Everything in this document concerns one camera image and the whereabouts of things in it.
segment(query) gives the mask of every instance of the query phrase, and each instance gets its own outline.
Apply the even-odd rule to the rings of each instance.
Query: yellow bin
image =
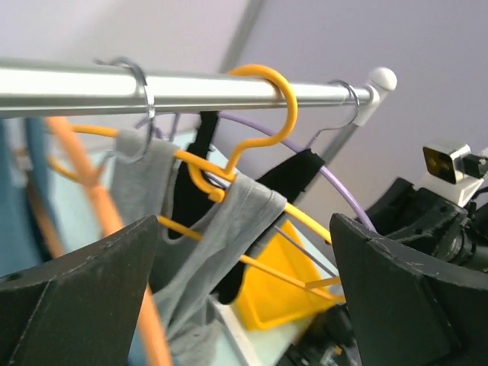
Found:
[[[281,229],[302,245],[290,221]],[[321,279],[313,262],[293,244],[277,233],[262,254],[261,263],[303,282]],[[250,267],[237,297],[237,307],[244,326],[251,329],[269,329],[305,316],[329,309],[334,305],[269,274]]]

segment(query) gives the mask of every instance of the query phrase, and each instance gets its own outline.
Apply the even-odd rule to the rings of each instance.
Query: white wall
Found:
[[[444,137],[488,145],[488,2],[268,0],[239,63],[263,63],[291,81],[344,79],[362,85],[371,69],[390,67],[397,90],[381,105],[331,166],[364,205],[397,176],[415,181],[425,171],[422,144]],[[301,109],[292,137],[305,143],[324,126],[346,122],[347,108]],[[239,112],[279,128],[284,111]],[[217,145],[228,153],[254,136],[246,127],[222,123]],[[322,151],[324,133],[314,146]],[[258,177],[289,156],[283,146],[246,152],[239,169]],[[352,214],[321,178],[300,205],[324,225],[333,212]]]
[[[0,56],[91,63],[128,56],[144,69],[217,72],[246,6],[259,0],[17,0],[0,3]],[[131,127],[138,116],[71,121]],[[164,125],[165,118],[158,118]],[[181,128],[193,118],[181,119]],[[111,142],[84,136],[88,147]]]

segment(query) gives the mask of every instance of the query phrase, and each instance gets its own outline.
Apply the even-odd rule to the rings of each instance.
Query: silver metal pole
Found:
[[[262,79],[187,72],[147,72],[157,111],[221,111],[283,108],[275,88]],[[297,84],[301,107],[354,102],[338,85]],[[362,104],[370,90],[356,88]],[[25,115],[129,114],[145,111],[128,69],[44,61],[0,59],[0,117]]]

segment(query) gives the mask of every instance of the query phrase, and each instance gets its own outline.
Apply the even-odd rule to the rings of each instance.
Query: metal hanger hook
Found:
[[[151,139],[153,138],[154,130],[156,128],[156,125],[154,123],[154,120],[156,118],[156,102],[155,102],[154,94],[151,92],[150,87],[147,85],[146,74],[140,68],[140,66],[137,65],[131,59],[121,56],[116,59],[113,59],[109,63],[100,61],[99,59],[96,59],[95,63],[100,65],[126,67],[132,72],[134,78],[136,79],[139,93],[144,94],[144,98],[146,100],[146,113],[147,113],[146,122],[148,124],[147,131],[146,131],[146,138],[140,150],[134,156],[127,156],[116,150],[111,150],[107,152],[107,154],[104,156],[104,158],[102,159],[101,163],[97,168],[95,178],[98,179],[108,159],[111,158],[112,156],[119,159],[125,164],[134,164],[135,162],[139,162],[146,155],[147,150],[149,148],[149,144],[151,143]]]
[[[347,124],[344,124],[342,126],[338,126],[338,127],[325,127],[325,128],[321,128],[320,130],[318,130],[315,135],[313,135],[313,137],[310,139],[310,141],[308,142],[307,145],[305,145],[305,149],[310,149],[313,145],[313,143],[315,142],[315,140],[317,140],[317,137],[319,137],[319,135],[323,132],[323,131],[333,131],[333,130],[341,130],[342,128],[344,127],[347,127],[349,126],[350,124],[352,124],[357,116],[358,116],[358,113],[359,113],[359,107],[361,106],[361,101],[359,101],[359,97],[358,97],[358,94],[356,93],[356,91],[354,90],[354,88],[351,86],[351,84],[347,83],[347,82],[344,82],[342,80],[332,80],[331,82],[329,82],[328,84],[337,84],[337,85],[341,85],[343,86],[344,88],[348,89],[349,91],[349,94],[354,98],[354,102],[355,102],[355,112],[351,118],[351,120],[347,123]]]

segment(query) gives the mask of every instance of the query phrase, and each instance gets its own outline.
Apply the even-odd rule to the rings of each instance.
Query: drying rack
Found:
[[[275,88],[262,79],[164,71],[148,71],[146,78],[158,112],[286,107]],[[395,90],[397,77],[389,69],[377,68],[365,84],[354,88],[361,103],[358,116],[329,144],[323,156],[327,162]],[[341,85],[292,83],[292,87],[300,107],[355,103]],[[0,58],[0,117],[144,113],[146,105],[137,91],[133,74],[122,67]]]

